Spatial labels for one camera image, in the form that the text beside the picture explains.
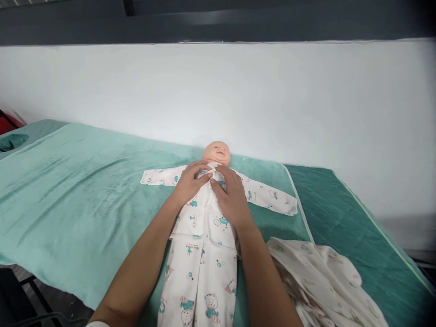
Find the doll head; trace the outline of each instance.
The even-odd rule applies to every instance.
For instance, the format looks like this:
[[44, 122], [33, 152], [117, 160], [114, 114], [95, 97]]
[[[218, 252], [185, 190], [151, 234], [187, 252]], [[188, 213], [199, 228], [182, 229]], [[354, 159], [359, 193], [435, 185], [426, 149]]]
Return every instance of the doll head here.
[[223, 166], [228, 166], [230, 158], [230, 150], [227, 144], [221, 141], [215, 141], [209, 144], [206, 149], [204, 149], [201, 156], [202, 160], [215, 161]]

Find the baby onesie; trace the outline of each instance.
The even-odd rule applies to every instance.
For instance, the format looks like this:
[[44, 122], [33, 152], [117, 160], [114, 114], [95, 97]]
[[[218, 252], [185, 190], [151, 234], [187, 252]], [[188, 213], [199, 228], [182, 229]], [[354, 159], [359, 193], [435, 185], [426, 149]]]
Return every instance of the baby onesie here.
[[[202, 170], [195, 178], [212, 173], [226, 190], [224, 176]], [[144, 171], [141, 184], [175, 186], [187, 166]], [[292, 216], [297, 199], [236, 172], [247, 201]], [[222, 215], [210, 183], [180, 210], [170, 235], [171, 249], [164, 266], [165, 279], [158, 326], [232, 326], [236, 304], [237, 235]]]

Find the printed baby clothing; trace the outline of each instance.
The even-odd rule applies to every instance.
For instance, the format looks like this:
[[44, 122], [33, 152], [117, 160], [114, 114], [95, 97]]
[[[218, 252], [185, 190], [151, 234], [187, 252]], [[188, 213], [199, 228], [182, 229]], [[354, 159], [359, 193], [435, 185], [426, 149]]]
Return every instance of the printed baby clothing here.
[[[223, 175], [212, 172], [226, 189]], [[175, 186], [186, 166], [146, 170], [142, 184]], [[241, 177], [247, 201], [292, 216], [297, 199], [263, 183]], [[171, 249], [165, 265], [158, 326], [231, 326], [236, 304], [236, 231], [221, 214], [210, 183], [180, 210], [170, 235]]]
[[331, 247], [270, 238], [268, 249], [305, 327], [387, 327], [351, 261]]

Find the teal towel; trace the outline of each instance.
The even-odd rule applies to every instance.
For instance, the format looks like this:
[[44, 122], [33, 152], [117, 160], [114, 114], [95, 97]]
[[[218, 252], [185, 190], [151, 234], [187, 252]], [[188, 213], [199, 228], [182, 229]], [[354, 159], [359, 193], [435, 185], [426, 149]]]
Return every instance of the teal towel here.
[[[202, 149], [68, 124], [0, 161], [0, 263], [17, 263], [95, 309], [172, 187], [141, 185], [144, 170], [201, 158]], [[232, 156], [231, 168], [295, 196], [278, 163]], [[263, 237], [309, 240], [301, 215], [250, 204]], [[235, 325], [248, 323], [239, 263]], [[164, 271], [144, 312], [157, 319]]]

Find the hand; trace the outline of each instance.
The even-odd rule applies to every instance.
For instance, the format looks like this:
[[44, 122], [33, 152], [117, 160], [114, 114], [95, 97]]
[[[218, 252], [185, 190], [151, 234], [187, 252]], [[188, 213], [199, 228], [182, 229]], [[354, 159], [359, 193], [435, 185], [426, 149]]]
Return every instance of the hand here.
[[182, 172], [176, 188], [171, 194], [173, 200], [176, 201], [180, 207], [192, 199], [198, 193], [200, 188], [211, 178], [212, 174], [208, 173], [198, 179], [195, 179], [195, 175], [200, 170], [212, 169], [207, 166], [207, 163], [208, 161], [194, 161]]
[[224, 191], [215, 179], [210, 180], [224, 217], [236, 228], [236, 231], [254, 224], [241, 178], [234, 170], [222, 165], [218, 165], [216, 170], [223, 174], [227, 186], [227, 191]]

